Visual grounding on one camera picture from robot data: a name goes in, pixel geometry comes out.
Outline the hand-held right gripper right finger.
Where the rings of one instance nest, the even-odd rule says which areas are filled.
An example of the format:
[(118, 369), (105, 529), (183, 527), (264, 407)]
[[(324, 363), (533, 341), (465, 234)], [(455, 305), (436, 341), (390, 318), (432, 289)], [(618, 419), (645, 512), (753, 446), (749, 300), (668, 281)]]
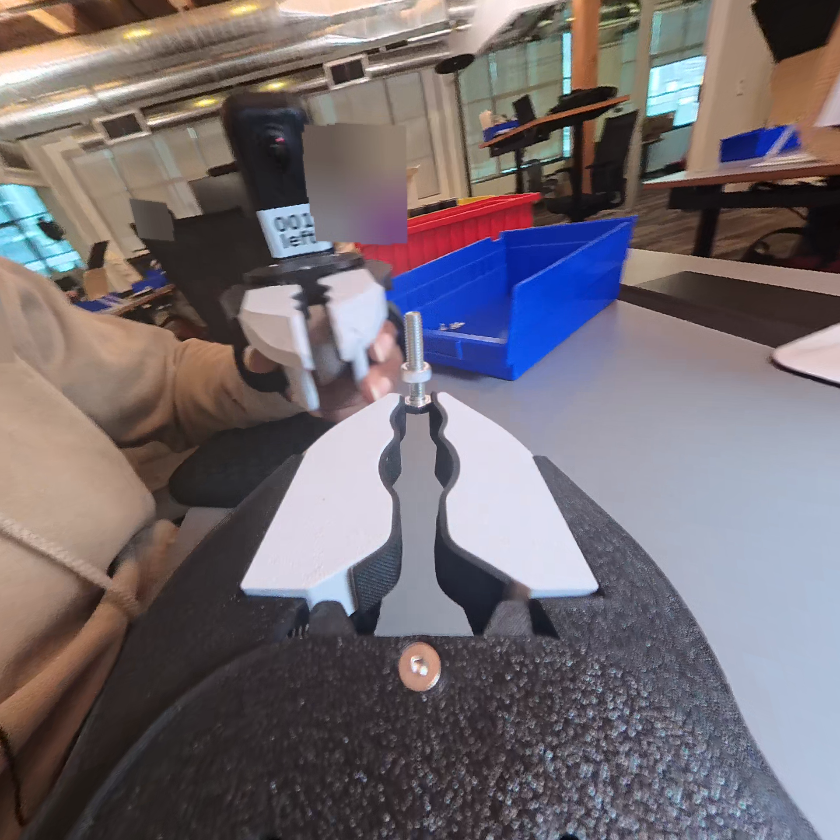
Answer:
[(450, 394), (435, 395), (441, 487), (435, 572), (465, 612), (506, 600), (586, 596), (598, 583), (538, 460), (506, 429)]

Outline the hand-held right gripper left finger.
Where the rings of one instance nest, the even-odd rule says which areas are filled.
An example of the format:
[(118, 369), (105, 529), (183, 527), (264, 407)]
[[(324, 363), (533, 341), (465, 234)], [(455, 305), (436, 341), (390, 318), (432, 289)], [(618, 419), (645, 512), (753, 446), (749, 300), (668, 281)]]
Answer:
[(398, 394), (332, 427), (299, 466), (242, 580), (247, 595), (336, 602), (367, 613), (395, 588), (403, 535), (395, 483), (405, 407)]

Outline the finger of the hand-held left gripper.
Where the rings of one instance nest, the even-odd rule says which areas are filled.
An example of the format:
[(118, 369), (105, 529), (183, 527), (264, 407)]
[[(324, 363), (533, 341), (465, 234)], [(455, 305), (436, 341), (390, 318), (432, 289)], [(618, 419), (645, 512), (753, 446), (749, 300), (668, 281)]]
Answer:
[(367, 269), (329, 276), (329, 324), (338, 356), (361, 383), (368, 375), (369, 349), (387, 320), (385, 289)]
[(251, 287), (241, 302), (240, 327), (251, 347), (284, 369), (290, 399), (308, 412), (318, 412), (307, 311), (301, 286)]

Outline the blue plastic bin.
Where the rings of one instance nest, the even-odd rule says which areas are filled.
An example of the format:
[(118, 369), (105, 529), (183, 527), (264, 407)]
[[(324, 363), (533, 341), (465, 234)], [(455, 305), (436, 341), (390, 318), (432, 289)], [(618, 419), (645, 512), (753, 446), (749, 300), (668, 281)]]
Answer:
[(433, 367), (514, 381), (617, 299), (636, 221), (510, 230), (395, 276), (387, 297), (421, 313)]
[(755, 129), (722, 139), (719, 143), (720, 163), (735, 163), (793, 154), (801, 148), (800, 135), (793, 124)]

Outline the person's left forearm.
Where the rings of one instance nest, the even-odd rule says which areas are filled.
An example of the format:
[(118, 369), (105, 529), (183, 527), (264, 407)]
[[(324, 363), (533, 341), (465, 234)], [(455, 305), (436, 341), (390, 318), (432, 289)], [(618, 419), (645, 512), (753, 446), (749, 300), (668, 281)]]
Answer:
[(302, 413), (240, 374), (230, 345), (178, 340), (160, 327), (70, 307), (80, 364), (72, 402), (123, 446), (162, 442), (175, 451), (217, 433)]

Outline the person's left hand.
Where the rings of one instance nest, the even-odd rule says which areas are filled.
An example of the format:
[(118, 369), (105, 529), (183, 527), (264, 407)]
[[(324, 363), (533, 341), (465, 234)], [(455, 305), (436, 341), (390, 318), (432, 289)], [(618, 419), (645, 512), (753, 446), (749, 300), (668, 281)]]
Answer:
[(338, 423), (393, 393), (404, 362), (397, 342), (396, 326), (386, 320), (368, 349), (369, 370), (356, 381), (350, 367), (318, 386), (319, 408), (315, 414)]

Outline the black wrist rest pad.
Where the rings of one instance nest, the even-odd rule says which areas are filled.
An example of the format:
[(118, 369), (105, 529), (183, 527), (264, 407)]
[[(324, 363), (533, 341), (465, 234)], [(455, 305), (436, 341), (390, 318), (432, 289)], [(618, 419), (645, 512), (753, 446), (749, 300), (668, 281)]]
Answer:
[(301, 413), (230, 429), (199, 445), (172, 473), (172, 498), (187, 507), (235, 508), (290, 457), (303, 454), (333, 422)]

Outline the black mesh office chair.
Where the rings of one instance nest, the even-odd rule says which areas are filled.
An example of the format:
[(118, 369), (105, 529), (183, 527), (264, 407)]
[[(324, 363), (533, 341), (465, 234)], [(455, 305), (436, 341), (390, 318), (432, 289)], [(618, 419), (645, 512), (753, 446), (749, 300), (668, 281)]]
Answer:
[(165, 203), (132, 198), (133, 231), (204, 321), (209, 339), (231, 344), (236, 309), (223, 296), (273, 257), (236, 164), (213, 167), (188, 185), (199, 215), (176, 218)]

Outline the red plastic bin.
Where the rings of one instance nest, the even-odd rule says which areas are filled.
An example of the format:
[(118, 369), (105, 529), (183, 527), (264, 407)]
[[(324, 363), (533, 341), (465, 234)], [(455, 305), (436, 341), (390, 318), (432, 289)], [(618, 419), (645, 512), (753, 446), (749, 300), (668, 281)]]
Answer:
[(509, 230), (530, 228), (536, 192), (483, 196), (455, 206), (411, 217), (407, 240), (393, 245), (357, 245), (363, 257), (392, 267), (394, 276), (425, 265), (485, 238)]

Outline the black floor lamp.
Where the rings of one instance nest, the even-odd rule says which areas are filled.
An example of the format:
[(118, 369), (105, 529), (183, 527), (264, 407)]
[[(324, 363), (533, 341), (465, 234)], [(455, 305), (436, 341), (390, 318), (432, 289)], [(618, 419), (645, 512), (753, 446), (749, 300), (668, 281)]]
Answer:
[(474, 53), (465, 52), (442, 59), (434, 67), (437, 75), (441, 77), (449, 77), (452, 81), (452, 88), (455, 95), (461, 169), (465, 179), (466, 195), (469, 198), (472, 198), (474, 194), (470, 177), (469, 148), (466, 136), (465, 109), (460, 90), (460, 75), (474, 62), (475, 59), (476, 55)]

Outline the person's torso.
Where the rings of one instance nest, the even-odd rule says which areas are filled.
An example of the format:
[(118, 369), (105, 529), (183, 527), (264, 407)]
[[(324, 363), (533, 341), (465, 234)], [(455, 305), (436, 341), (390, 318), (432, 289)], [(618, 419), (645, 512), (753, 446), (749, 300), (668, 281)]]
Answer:
[(2, 259), (2, 838), (52, 788), (173, 526), (122, 449), (149, 433), (183, 344), (95, 315)]

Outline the wooden standing desk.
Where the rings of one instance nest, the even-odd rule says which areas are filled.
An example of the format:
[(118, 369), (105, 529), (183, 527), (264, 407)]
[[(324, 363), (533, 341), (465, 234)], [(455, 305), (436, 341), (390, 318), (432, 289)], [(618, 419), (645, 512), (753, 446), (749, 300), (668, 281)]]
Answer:
[(479, 147), (491, 151), (491, 156), (514, 153), (516, 168), (515, 193), (525, 193), (523, 174), (523, 152), (526, 148), (536, 144), (539, 140), (532, 138), (532, 135), (544, 132), (553, 132), (564, 128), (572, 128), (572, 173), (570, 177), (573, 196), (579, 198), (582, 194), (584, 165), (584, 130), (585, 123), (601, 117), (603, 114), (629, 102), (630, 97), (622, 96), (609, 100), (603, 100), (587, 104), (583, 107), (573, 108), (563, 112), (552, 113), (546, 117), (517, 126), (506, 132), (495, 134), (486, 140)]

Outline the black backpack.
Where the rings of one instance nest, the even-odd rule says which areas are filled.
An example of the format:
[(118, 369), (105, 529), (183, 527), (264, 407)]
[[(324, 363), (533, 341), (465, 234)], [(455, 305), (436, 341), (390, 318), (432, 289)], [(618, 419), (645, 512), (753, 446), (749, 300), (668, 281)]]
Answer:
[(573, 89), (559, 96), (550, 113), (555, 114), (587, 108), (603, 101), (612, 100), (616, 97), (616, 94), (617, 88), (612, 86)]

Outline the white document stand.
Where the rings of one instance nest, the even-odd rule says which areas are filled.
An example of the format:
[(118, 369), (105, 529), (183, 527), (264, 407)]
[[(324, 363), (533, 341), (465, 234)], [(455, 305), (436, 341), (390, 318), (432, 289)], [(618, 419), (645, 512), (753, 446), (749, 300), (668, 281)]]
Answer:
[(771, 362), (783, 371), (839, 386), (839, 323), (783, 344)]

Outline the wooden office desk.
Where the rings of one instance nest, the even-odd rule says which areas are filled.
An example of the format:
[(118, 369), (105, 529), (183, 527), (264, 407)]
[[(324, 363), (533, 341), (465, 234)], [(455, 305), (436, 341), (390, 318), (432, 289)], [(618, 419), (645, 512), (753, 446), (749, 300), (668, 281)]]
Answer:
[(773, 163), (746, 161), (682, 171), (644, 181), (645, 191), (665, 191), (668, 208), (699, 213), (691, 254), (711, 257), (721, 212), (729, 209), (803, 208), (805, 231), (825, 255), (838, 241), (839, 164), (792, 155)]

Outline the black computer monitor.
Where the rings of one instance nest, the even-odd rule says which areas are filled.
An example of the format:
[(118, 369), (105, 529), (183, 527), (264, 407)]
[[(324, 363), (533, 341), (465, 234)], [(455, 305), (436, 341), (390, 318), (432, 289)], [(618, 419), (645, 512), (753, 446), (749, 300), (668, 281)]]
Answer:
[(776, 64), (826, 45), (839, 15), (839, 1), (754, 1), (751, 4)]

